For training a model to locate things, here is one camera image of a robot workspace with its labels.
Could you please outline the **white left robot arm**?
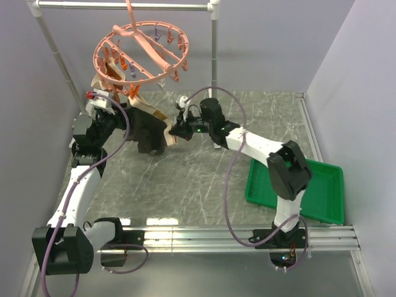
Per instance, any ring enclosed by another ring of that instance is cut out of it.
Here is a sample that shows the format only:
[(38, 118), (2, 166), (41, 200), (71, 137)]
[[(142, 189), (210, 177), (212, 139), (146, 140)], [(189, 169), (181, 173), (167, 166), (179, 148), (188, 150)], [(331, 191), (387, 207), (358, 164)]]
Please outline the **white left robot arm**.
[(87, 231), (82, 227), (106, 167), (108, 154), (103, 146), (115, 129), (132, 131), (136, 114), (135, 108), (114, 109), (113, 113), (97, 109), (94, 117), (81, 114), (74, 121), (69, 184), (53, 217), (32, 234), (40, 270), (47, 275), (88, 273), (97, 250), (103, 246), (117, 249), (130, 242), (116, 217), (99, 218)]

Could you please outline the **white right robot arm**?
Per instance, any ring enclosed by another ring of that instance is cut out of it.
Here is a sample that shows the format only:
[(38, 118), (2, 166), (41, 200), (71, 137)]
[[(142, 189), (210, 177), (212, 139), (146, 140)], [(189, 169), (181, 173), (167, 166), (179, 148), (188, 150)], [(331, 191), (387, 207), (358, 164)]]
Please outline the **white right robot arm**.
[(277, 195), (272, 231), (256, 243), (239, 243), (267, 249), (292, 247), (299, 230), (301, 201), (312, 179), (312, 170), (299, 145), (292, 140), (282, 143), (266, 139), (226, 120), (215, 98), (201, 101), (200, 116), (194, 116), (189, 111), (189, 99), (186, 96), (176, 102), (176, 107), (179, 114), (170, 129), (172, 136), (191, 140), (195, 133), (207, 133), (215, 144), (243, 153), (268, 169), (270, 184)]

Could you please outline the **dark brown boxer underwear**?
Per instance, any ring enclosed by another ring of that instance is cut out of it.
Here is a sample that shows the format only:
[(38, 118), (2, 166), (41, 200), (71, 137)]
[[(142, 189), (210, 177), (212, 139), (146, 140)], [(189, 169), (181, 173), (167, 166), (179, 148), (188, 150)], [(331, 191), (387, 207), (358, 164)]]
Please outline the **dark brown boxer underwear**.
[(127, 141), (137, 142), (139, 153), (161, 155), (166, 147), (178, 143), (176, 136), (170, 134), (173, 123), (164, 112), (140, 95), (129, 96), (128, 103), (131, 106), (127, 110), (131, 127)]

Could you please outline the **pink round clip hanger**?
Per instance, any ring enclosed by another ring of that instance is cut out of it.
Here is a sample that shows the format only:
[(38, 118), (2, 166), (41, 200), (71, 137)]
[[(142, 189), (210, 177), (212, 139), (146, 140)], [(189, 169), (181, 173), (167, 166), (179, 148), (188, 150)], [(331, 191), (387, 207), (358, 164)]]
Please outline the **pink round clip hanger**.
[(113, 58), (124, 72), (125, 81), (108, 79), (123, 85), (123, 90), (112, 86), (113, 94), (135, 95), (142, 85), (159, 84), (170, 77), (179, 81), (179, 71), (188, 70), (189, 40), (178, 27), (162, 21), (136, 21), (134, 10), (127, 10), (130, 22), (114, 25), (97, 44), (93, 52), (95, 74), (105, 76), (105, 61)]

